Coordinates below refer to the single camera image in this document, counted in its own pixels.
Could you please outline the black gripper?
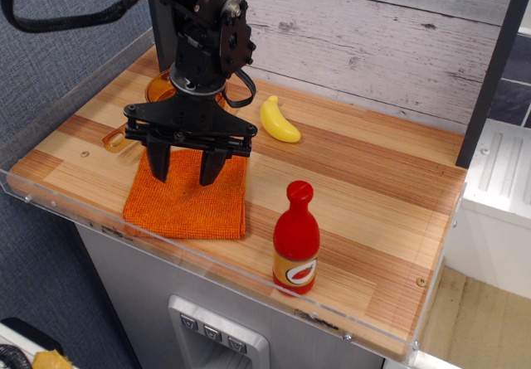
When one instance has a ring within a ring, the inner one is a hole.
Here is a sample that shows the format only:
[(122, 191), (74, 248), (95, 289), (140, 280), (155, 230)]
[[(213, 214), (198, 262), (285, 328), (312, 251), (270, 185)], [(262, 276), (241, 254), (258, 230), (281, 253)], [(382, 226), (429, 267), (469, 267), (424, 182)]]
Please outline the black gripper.
[(257, 127), (229, 112), (227, 88), (214, 95), (179, 91), (158, 102), (128, 104), (126, 137), (146, 148), (151, 172), (166, 182), (172, 147), (202, 152), (199, 182), (212, 185), (227, 156), (248, 157)]

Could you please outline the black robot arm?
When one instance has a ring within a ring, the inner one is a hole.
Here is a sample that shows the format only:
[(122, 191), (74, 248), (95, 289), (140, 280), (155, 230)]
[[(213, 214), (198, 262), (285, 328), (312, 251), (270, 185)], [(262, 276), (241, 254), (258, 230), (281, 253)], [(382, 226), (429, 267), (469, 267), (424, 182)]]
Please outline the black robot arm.
[(257, 134), (254, 124), (217, 103), (234, 75), (256, 94), (256, 85), (243, 71), (256, 49), (246, 23), (248, 5), (246, 0), (159, 1), (170, 8), (166, 24), (176, 38), (169, 68), (175, 91), (159, 102), (126, 106), (125, 136), (146, 147), (152, 174), (160, 181), (167, 178), (172, 146), (201, 151), (199, 182), (208, 186), (226, 160), (249, 157)]

